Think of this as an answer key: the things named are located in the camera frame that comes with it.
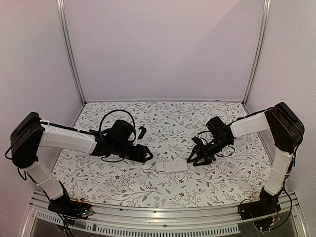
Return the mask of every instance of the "robotic hand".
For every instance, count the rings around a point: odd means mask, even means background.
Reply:
[[[140,127],[136,130],[134,120],[133,124],[134,126],[124,120],[117,120],[112,128],[101,131],[101,123],[99,131],[87,132],[50,123],[41,119],[38,113],[32,112],[12,132],[11,146],[5,157],[12,160],[18,171],[23,169],[43,189],[50,201],[50,211],[72,220],[87,219],[93,213],[91,205],[82,202],[82,199],[70,200],[62,183],[51,175],[42,162],[39,162],[37,150],[39,147],[58,147],[103,156],[101,159],[114,154],[122,159],[146,162],[153,158],[153,154],[147,146],[137,144],[137,140],[144,136],[146,129]],[[12,153],[11,158],[7,156],[9,151]]]
[[[193,162],[194,166],[211,164],[216,160],[215,155],[227,145],[233,145],[238,137],[264,130],[271,131],[276,154],[268,181],[261,190],[260,200],[241,203],[238,212],[244,220],[280,211],[278,197],[282,190],[285,190],[285,180],[295,166],[296,151],[302,143],[304,134],[302,122],[290,108],[281,102],[266,110],[238,118],[230,124],[224,124],[219,117],[214,117],[206,127],[213,135],[213,140],[204,144],[198,137],[192,139],[196,145],[187,161]],[[257,228],[262,231],[271,229],[271,224],[263,226],[266,229],[260,229],[260,223]]]

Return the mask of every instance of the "floral patterned surface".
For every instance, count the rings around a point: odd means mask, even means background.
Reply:
[[[219,116],[229,123],[245,116],[240,103],[88,103],[75,127],[96,129],[102,116],[113,109],[130,111],[136,126],[147,128],[140,144],[146,144],[154,158],[145,164],[129,160],[107,163],[100,157],[63,150],[53,174],[64,183],[72,198],[123,206],[198,207],[237,203],[259,196],[271,164],[257,134],[236,139],[236,151],[229,157],[218,157],[211,165],[189,164],[188,171],[178,173],[155,172],[156,160],[186,159],[194,146],[191,138],[206,130],[210,118]],[[117,119],[131,122],[128,115],[118,112],[106,118],[103,128],[111,127]],[[211,139],[209,133],[203,137]],[[225,148],[219,155],[231,151]]]

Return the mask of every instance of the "enclosure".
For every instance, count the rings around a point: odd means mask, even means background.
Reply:
[[[129,111],[154,158],[103,162],[40,148],[38,157],[73,199],[95,211],[75,236],[261,236],[237,212],[257,200],[275,156],[269,131],[237,138],[205,166],[159,174],[186,160],[192,138],[218,116],[228,124],[284,101],[305,126],[268,236],[314,236],[316,3],[270,0],[50,0],[1,2],[1,150],[31,111],[88,131]],[[103,127],[122,113],[108,116]],[[209,134],[203,138],[211,139]],[[30,179],[2,159],[0,236],[63,236],[59,217]]]

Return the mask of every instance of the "white wall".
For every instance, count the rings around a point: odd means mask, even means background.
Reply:
[[[87,101],[241,101],[263,0],[68,0]]]
[[[34,185],[3,156],[10,134],[31,111],[71,125],[80,109],[56,1],[0,0],[0,236],[17,237]],[[40,154],[52,167],[57,151]]]
[[[296,192],[311,236],[316,236],[316,1],[273,1],[251,112],[287,103],[305,125],[288,187]],[[265,136],[270,149],[273,143]]]

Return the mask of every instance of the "floral tablecloth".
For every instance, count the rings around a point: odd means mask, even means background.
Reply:
[[[219,116],[225,123],[246,112],[240,103],[209,102],[102,102],[88,103],[75,127],[96,129],[102,116],[114,109],[131,112],[136,127],[147,128],[140,144],[147,145],[154,158],[145,164],[124,160],[107,163],[100,157],[63,150],[53,170],[72,198],[88,202],[137,207],[198,207],[256,199],[268,178],[271,163],[257,134],[238,138],[236,151],[217,158],[211,165],[193,167],[185,172],[157,174],[157,160],[186,159],[194,146],[191,138],[206,130],[210,118]],[[106,118],[103,127],[115,120],[131,123],[124,113]],[[227,155],[231,148],[219,155]]]

